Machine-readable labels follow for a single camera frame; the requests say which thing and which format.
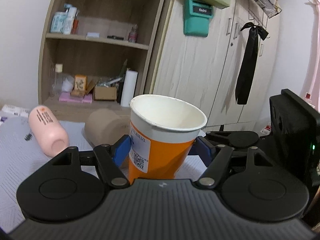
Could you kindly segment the orange white paper cup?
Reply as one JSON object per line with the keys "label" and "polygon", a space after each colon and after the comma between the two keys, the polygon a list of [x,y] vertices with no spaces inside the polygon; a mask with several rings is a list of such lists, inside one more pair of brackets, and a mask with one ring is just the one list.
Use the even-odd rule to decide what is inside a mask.
{"label": "orange white paper cup", "polygon": [[176,98],[144,94],[130,101],[129,182],[174,179],[207,117]]}

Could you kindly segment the pink tumbler cup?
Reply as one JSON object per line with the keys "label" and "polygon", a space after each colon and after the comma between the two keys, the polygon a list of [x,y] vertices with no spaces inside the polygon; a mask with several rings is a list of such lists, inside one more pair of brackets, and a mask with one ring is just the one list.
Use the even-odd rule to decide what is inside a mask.
{"label": "pink tumbler cup", "polygon": [[55,157],[69,146],[66,130],[48,107],[39,105],[32,109],[28,122],[45,155]]}

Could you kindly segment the taupe tumbler cup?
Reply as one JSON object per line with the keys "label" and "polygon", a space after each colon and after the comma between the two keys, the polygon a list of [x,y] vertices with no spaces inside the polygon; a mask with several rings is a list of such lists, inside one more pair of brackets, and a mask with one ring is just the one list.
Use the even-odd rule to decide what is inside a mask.
{"label": "taupe tumbler cup", "polygon": [[108,109],[99,109],[89,115],[84,133],[93,146],[113,145],[123,135],[129,134],[129,129],[129,116],[121,116]]}

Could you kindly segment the pink flat box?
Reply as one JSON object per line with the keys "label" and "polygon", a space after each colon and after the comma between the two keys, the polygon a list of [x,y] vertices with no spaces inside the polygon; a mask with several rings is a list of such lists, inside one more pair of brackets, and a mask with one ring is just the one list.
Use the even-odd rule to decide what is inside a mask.
{"label": "pink flat box", "polygon": [[60,102],[69,102],[69,103],[92,103],[92,94],[85,95],[83,97],[72,96],[70,93],[62,92],[59,96]]}

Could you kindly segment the white tissue pack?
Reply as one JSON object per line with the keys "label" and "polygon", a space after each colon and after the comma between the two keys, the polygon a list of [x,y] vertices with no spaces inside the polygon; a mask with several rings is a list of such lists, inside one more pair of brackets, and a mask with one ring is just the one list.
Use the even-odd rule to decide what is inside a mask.
{"label": "white tissue pack", "polygon": [[30,113],[29,109],[21,108],[13,105],[4,105],[1,109],[1,125],[4,124],[8,119],[14,117],[28,118]]}

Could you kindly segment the small cardboard box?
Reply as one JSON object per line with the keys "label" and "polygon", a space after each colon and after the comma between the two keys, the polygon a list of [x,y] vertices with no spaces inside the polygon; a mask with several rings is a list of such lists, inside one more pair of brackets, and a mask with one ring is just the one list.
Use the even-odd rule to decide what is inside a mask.
{"label": "small cardboard box", "polygon": [[116,100],[117,89],[116,87],[95,86],[93,97],[94,100]]}

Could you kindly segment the clear bottle beige cap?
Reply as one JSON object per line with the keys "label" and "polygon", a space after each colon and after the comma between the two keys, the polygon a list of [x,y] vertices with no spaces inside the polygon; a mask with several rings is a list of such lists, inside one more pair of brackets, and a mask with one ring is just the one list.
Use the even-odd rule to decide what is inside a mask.
{"label": "clear bottle beige cap", "polygon": [[54,97],[62,92],[63,64],[57,63],[50,71],[49,96]]}

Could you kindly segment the orange patterned small box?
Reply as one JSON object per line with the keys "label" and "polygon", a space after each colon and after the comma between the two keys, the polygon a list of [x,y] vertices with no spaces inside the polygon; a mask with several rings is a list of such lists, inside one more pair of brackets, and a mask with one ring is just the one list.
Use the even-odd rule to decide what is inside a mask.
{"label": "orange patterned small box", "polygon": [[86,94],[87,76],[76,75],[74,77],[74,89],[71,96],[83,97]]}

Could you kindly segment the black ribbon bow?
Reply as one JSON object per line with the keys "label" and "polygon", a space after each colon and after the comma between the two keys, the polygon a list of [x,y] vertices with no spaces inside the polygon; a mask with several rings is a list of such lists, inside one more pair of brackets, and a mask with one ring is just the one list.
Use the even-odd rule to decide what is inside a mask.
{"label": "black ribbon bow", "polygon": [[236,82],[235,100],[237,105],[246,105],[248,102],[257,64],[259,38],[264,41],[268,36],[268,32],[262,26],[252,22],[245,23],[240,31],[245,29],[249,29],[249,35]]}

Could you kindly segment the white paper towel roll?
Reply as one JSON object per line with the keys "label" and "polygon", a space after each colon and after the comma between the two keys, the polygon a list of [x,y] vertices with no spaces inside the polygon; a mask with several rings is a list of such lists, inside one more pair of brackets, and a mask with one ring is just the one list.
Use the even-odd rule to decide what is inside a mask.
{"label": "white paper towel roll", "polygon": [[120,102],[121,107],[129,107],[129,103],[132,100],[135,93],[137,76],[138,76],[138,72],[136,71],[132,71],[132,70],[126,71],[123,91],[121,95],[121,102]]}

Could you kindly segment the light wood wardrobe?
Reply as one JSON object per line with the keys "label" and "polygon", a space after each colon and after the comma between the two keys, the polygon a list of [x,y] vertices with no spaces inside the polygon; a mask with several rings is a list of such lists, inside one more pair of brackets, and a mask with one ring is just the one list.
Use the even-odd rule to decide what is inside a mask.
{"label": "light wood wardrobe", "polygon": [[[279,16],[269,18],[253,0],[231,0],[214,9],[207,37],[185,36],[185,0],[167,0],[160,49],[150,91],[187,101],[208,118],[207,130],[254,130],[276,59]],[[244,56],[248,30],[245,23],[262,26],[268,37],[258,42],[258,58],[248,102],[235,101],[235,89]]]}

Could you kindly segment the wooden bookshelf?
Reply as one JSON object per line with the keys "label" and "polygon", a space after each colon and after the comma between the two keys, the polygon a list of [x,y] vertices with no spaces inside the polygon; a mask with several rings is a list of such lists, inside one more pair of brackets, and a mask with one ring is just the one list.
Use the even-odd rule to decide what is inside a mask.
{"label": "wooden bookshelf", "polygon": [[[95,110],[106,108],[121,115],[129,110],[115,101],[60,102],[49,96],[50,71],[63,64],[65,74],[117,76],[123,65],[138,72],[135,94],[145,93],[145,82],[165,0],[51,0],[44,24],[39,59],[39,103],[59,120],[84,122]],[[54,14],[71,4],[80,11],[75,34],[50,32]],[[138,25],[136,43],[129,32]]]}

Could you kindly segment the white tube bottle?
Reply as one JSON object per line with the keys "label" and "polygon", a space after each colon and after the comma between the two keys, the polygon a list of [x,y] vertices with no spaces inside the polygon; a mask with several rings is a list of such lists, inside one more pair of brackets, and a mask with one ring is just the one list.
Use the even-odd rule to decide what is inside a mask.
{"label": "white tube bottle", "polygon": [[65,34],[65,35],[71,34],[76,12],[77,12],[77,7],[70,7],[69,8],[69,11],[68,11],[68,14],[66,17],[66,21],[65,21],[65,26],[63,29],[63,34]]}

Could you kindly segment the small pink bottle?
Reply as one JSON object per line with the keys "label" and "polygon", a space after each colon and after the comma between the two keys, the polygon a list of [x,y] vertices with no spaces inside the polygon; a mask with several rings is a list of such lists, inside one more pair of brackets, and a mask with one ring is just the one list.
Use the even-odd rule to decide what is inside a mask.
{"label": "small pink bottle", "polygon": [[131,43],[136,43],[138,36],[138,25],[134,25],[129,32],[128,41]]}

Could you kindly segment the teal white lotion bottle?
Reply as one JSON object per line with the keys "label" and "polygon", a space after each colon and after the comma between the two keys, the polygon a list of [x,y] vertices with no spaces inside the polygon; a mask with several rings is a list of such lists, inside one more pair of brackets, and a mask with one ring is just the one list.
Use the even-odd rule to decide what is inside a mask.
{"label": "teal white lotion bottle", "polygon": [[64,11],[57,11],[54,14],[54,17],[52,19],[51,28],[50,28],[51,33],[62,33],[63,32],[64,22],[67,17],[69,5],[65,3],[64,9],[65,9]]}

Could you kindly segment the teal fabric pouch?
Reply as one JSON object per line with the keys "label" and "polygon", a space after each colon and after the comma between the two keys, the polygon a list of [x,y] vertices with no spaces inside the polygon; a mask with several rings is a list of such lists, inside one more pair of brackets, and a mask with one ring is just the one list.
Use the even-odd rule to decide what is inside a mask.
{"label": "teal fabric pouch", "polygon": [[184,0],[184,35],[207,37],[213,15],[213,7],[210,4],[199,0]]}

